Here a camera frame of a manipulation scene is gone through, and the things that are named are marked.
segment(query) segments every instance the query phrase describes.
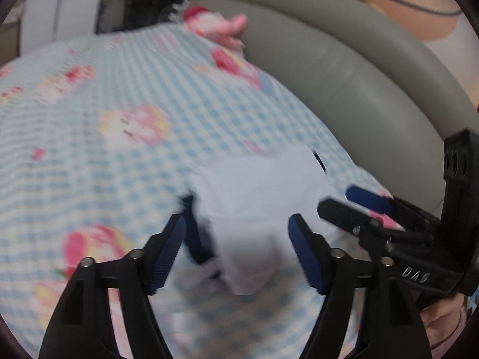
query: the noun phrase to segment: gray cushion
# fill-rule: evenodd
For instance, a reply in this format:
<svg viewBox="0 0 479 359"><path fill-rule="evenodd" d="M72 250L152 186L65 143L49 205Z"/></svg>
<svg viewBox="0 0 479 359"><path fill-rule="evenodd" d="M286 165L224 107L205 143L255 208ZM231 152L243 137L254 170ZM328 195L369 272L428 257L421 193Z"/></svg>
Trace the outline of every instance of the gray cushion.
<svg viewBox="0 0 479 359"><path fill-rule="evenodd" d="M193 1L245 13L248 60L293 91L393 194L440 214L442 139L479 130L479 116L425 46L355 0Z"/></svg>

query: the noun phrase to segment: stuffed toy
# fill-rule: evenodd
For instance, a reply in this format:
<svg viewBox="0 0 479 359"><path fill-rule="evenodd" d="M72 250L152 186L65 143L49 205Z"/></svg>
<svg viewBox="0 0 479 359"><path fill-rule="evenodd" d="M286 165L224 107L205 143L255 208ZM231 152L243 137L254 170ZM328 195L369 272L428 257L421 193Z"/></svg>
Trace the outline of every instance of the stuffed toy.
<svg viewBox="0 0 479 359"><path fill-rule="evenodd" d="M235 15L231 20L220 13L210 12L205 7L193 5L183 13L184 25L198 36L230 49L241 51L244 44L238 36L246 28L248 18L244 14Z"/></svg>

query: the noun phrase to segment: mounting hole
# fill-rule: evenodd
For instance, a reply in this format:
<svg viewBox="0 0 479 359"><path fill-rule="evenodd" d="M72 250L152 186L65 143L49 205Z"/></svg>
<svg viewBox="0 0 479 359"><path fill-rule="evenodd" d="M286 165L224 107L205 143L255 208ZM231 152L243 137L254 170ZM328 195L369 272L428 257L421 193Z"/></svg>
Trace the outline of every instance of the mounting hole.
<svg viewBox="0 0 479 359"><path fill-rule="evenodd" d="M453 174L456 175L457 174L457 151L456 150L454 150L452 154L451 166L452 166Z"/></svg>
<svg viewBox="0 0 479 359"><path fill-rule="evenodd" d="M468 155L464 151L461 155L461 172L462 172L462 175L465 176L467 171L468 171Z"/></svg>

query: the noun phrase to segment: bedsheet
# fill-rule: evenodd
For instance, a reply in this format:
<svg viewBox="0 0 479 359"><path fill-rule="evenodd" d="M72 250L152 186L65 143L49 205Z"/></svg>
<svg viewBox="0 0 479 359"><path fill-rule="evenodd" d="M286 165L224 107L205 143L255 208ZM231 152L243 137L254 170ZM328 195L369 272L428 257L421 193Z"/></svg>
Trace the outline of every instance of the bedsheet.
<svg viewBox="0 0 479 359"><path fill-rule="evenodd" d="M294 142L318 153L339 191L382 190L285 87L181 25L57 43L3 67L0 313L11 331L37 357L78 261L120 258L160 232L181 208L191 164ZM347 234L332 246L365 257ZM196 268L181 249L151 298L176 358L299 357L323 301L299 265L252 296L215 279L194 285ZM118 345L131 357L111 295Z"/></svg>

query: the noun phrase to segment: finger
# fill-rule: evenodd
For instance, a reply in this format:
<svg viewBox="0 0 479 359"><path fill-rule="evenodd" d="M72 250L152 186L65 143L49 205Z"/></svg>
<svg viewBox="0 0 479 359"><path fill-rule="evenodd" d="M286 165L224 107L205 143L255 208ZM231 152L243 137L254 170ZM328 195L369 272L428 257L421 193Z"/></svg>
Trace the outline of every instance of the finger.
<svg viewBox="0 0 479 359"><path fill-rule="evenodd" d="M424 323L430 323L453 311L459 310L464 303L464 294L456 293L452 297L442 298L421 311Z"/></svg>
<svg viewBox="0 0 479 359"><path fill-rule="evenodd" d="M431 322L426 327L430 346L435 346L446 340L456 330L461 319L460 311L455 311Z"/></svg>

